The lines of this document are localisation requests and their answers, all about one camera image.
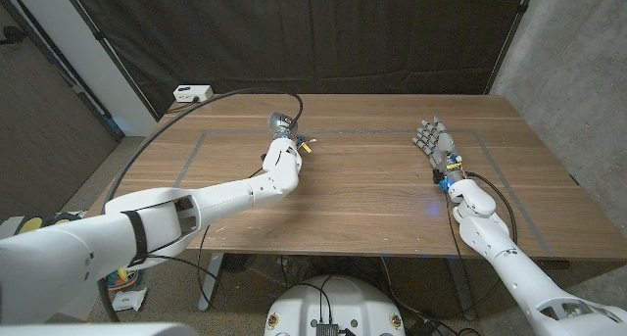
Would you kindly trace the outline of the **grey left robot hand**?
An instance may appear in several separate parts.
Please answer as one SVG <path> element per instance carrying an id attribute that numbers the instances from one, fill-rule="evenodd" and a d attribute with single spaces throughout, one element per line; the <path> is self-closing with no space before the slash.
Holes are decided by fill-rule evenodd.
<path id="1" fill-rule="evenodd" d="M 268 119 L 268 125 L 273 139 L 295 139 L 295 134 L 298 129 L 298 123 L 295 119 L 284 114 L 274 112 Z"/>

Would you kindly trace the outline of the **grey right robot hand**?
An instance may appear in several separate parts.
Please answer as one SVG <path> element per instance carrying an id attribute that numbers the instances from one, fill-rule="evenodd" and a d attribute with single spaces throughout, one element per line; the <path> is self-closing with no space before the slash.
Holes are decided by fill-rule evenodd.
<path id="1" fill-rule="evenodd" d="M 432 122 L 423 120 L 416 131 L 412 142 L 428 157 L 435 184 L 447 191 L 457 181 L 466 179 L 455 141 L 438 117 Z"/>

